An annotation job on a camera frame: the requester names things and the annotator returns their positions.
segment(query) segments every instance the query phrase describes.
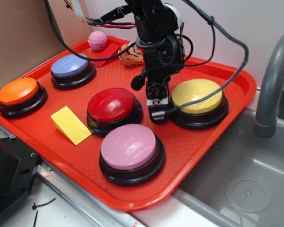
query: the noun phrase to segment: orange button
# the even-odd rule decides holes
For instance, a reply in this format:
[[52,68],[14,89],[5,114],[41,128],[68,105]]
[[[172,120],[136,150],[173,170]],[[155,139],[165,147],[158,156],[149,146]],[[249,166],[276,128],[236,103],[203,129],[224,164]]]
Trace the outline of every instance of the orange button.
[[33,78],[16,79],[0,90],[0,102],[3,105],[19,104],[35,94],[38,87]]

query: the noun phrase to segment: red block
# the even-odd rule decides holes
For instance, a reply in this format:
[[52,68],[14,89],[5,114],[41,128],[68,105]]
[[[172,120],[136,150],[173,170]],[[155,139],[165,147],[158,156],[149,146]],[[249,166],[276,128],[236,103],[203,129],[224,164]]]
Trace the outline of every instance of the red block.
[[[111,43],[107,48],[105,48],[105,50],[98,56],[98,58],[108,58],[111,56],[114,56],[116,54],[118,54],[118,51],[120,50],[120,46],[118,46],[117,44]],[[95,66],[97,66],[98,68],[101,68],[102,66],[105,66],[113,61],[115,61],[116,59],[119,59],[118,57],[113,58],[111,60],[107,60],[107,61],[93,61],[93,64]]]

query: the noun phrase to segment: stainless steel sink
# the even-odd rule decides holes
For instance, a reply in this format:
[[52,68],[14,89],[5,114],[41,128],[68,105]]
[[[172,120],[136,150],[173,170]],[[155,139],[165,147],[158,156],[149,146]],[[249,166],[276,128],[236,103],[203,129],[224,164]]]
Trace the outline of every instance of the stainless steel sink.
[[174,193],[219,226],[284,227],[284,121],[262,139],[254,118],[245,109]]

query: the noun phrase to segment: purple button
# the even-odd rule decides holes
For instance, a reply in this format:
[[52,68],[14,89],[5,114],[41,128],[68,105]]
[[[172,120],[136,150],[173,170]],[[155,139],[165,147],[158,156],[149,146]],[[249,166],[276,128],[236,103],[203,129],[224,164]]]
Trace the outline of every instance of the purple button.
[[69,77],[73,76],[79,72],[82,72],[89,65],[89,61],[84,60],[82,58],[77,57],[74,54],[66,55],[60,59],[58,59],[52,65],[52,73],[56,77]]

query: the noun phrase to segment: white wall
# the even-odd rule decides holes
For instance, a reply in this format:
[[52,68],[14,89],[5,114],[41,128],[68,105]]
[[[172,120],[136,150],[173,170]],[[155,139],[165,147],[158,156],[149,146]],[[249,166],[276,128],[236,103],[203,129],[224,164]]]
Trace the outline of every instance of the white wall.
[[[106,12],[125,5],[123,0],[85,0],[89,15],[98,18]],[[184,34],[195,46],[193,56],[207,59],[211,53],[212,33],[201,17],[181,0],[165,0],[181,13],[185,23]],[[194,4],[216,21],[235,38],[249,47],[249,61],[244,68],[261,86],[272,51],[284,34],[284,0],[192,0]],[[122,21],[133,20],[127,16]],[[135,41],[135,29],[119,30],[102,28],[107,35]],[[243,60],[241,47],[231,43],[216,30],[217,47],[214,62],[238,67]]]

